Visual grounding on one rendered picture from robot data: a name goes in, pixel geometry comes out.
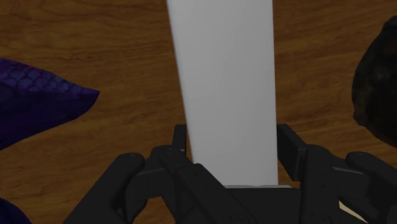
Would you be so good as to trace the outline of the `purple scaled pillow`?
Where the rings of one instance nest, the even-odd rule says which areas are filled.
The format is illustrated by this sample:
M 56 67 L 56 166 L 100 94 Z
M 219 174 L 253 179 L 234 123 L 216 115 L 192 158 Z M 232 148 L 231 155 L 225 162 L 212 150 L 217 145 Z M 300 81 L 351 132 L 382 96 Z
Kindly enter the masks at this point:
M 99 94 L 49 71 L 0 59 L 0 151 L 80 117 Z

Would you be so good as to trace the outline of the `white rectangular slab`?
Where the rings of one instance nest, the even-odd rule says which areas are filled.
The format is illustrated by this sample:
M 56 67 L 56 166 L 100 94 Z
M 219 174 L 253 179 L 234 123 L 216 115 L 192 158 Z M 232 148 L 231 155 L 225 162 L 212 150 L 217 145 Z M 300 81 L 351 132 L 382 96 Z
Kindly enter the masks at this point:
M 226 186 L 278 183 L 272 0 L 166 0 L 192 159 Z

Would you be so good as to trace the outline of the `dark brown lumpy object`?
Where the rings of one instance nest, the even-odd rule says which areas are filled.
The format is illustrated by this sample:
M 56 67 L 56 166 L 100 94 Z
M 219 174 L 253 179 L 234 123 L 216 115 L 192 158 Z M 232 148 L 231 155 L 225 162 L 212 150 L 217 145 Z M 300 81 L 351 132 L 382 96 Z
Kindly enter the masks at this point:
M 397 148 L 397 15 L 384 23 L 359 61 L 351 99 L 354 121 Z

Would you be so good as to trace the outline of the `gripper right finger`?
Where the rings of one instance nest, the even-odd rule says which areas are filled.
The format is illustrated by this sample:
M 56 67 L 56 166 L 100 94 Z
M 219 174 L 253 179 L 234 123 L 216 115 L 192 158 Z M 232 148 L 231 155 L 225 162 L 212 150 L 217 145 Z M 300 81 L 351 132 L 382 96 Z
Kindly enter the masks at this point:
M 366 152 L 345 158 L 277 125 L 277 157 L 300 182 L 300 224 L 397 224 L 397 169 Z

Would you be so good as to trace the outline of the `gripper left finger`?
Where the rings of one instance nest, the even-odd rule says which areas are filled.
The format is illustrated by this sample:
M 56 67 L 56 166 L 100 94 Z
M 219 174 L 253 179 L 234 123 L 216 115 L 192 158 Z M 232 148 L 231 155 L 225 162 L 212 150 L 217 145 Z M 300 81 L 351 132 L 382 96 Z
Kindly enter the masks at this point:
M 62 224 L 133 224 L 148 199 L 162 197 L 175 224 L 258 224 L 203 165 L 186 156 L 186 125 L 150 157 L 115 158 Z

